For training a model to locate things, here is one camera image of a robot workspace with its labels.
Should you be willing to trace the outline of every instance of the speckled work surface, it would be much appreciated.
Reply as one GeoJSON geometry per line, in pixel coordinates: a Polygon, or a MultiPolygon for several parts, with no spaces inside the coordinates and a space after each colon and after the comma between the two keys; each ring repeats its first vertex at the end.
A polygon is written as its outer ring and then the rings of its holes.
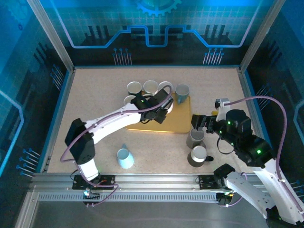
{"type": "MultiPolygon", "coordinates": [[[[210,69],[202,67],[150,67],[150,68],[100,68],[78,69],[72,84],[65,112],[58,132],[48,172],[72,172],[75,165],[60,163],[59,159],[67,147],[64,143],[67,131],[74,119],[82,121],[95,119],[123,106],[128,95],[126,86],[131,81],[144,83],[147,80],[158,83],[170,81],[190,87],[192,112],[211,115],[216,98],[228,97],[230,101],[243,98],[236,69],[210,69]]],[[[233,108],[243,109],[248,114],[246,103],[233,108]]],[[[95,162],[100,172],[113,173],[212,173],[224,163],[237,171],[251,170],[232,153],[220,154],[216,141],[218,136],[206,134],[205,144],[213,162],[206,162],[199,168],[190,166],[186,145],[187,134],[140,132],[121,129],[108,135],[95,145],[95,162]],[[124,170],[116,161],[117,151],[125,143],[134,156],[134,165],[124,170]]],[[[220,143],[224,152],[231,150],[226,142],[220,143]]]]}

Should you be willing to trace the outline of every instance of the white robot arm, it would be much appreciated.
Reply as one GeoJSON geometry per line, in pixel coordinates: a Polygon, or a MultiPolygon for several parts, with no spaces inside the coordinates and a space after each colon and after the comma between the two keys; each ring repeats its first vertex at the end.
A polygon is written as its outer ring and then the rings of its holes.
{"type": "Polygon", "coordinates": [[[219,138],[233,145],[236,155],[251,167],[262,181],[269,195],[248,183],[241,175],[225,164],[215,172],[218,181],[237,192],[267,219],[270,227],[301,227],[304,224],[304,204],[286,180],[281,169],[280,181],[276,172],[276,157],[269,144],[252,134],[251,120],[243,110],[231,110],[229,100],[217,99],[218,115],[193,115],[192,126],[199,130],[206,127],[207,133],[216,133],[219,138]]]}
{"type": "Polygon", "coordinates": [[[98,119],[86,122],[82,122],[80,119],[74,120],[67,133],[65,143],[68,146],[72,144],[70,151],[84,177],[91,181],[99,175],[94,161],[96,143],[107,135],[131,124],[150,120],[161,124],[166,118],[167,107],[170,107],[172,102],[171,93],[168,94],[162,89],[151,97],[136,96],[131,103],[98,119]],[[72,143],[84,132],[86,133],[72,143]]]}

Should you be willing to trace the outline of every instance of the blue backdrop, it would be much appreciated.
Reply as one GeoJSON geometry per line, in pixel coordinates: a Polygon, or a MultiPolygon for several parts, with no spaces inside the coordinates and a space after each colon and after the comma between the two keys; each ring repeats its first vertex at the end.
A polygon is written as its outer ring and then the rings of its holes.
{"type": "MultiPolygon", "coordinates": [[[[286,108],[288,129],[281,167],[294,180],[304,177],[303,28],[304,2],[287,0],[248,68],[255,92],[267,91],[286,108]]],[[[283,129],[281,111],[273,103],[261,104],[260,108],[277,150],[283,129]]]]}
{"type": "Polygon", "coordinates": [[[0,1],[0,31],[0,224],[13,227],[66,69],[26,0],[0,1]]]}
{"type": "Polygon", "coordinates": [[[43,0],[75,65],[238,65],[272,0],[43,0]]]}

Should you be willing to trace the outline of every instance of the yellow tray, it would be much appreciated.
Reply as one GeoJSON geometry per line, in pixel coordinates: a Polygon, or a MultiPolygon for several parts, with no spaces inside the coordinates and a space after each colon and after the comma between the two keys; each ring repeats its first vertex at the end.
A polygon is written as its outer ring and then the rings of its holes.
{"type": "Polygon", "coordinates": [[[147,124],[137,123],[126,127],[129,130],[153,131],[153,132],[171,132],[171,133],[188,133],[191,130],[191,99],[190,96],[182,104],[177,104],[175,94],[173,109],[167,114],[166,119],[159,124],[156,121],[150,121],[147,124]]]}

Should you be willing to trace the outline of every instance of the light blue cup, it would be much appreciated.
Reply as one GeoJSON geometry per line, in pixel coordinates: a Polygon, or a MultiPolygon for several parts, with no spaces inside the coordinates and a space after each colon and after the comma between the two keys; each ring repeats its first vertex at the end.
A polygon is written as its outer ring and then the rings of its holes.
{"type": "Polygon", "coordinates": [[[128,169],[134,164],[134,157],[126,148],[121,148],[117,152],[117,161],[120,167],[128,169]]]}
{"type": "Polygon", "coordinates": [[[189,86],[185,84],[178,84],[177,87],[175,88],[175,95],[177,99],[177,104],[184,103],[189,96],[190,89],[189,86]]]}

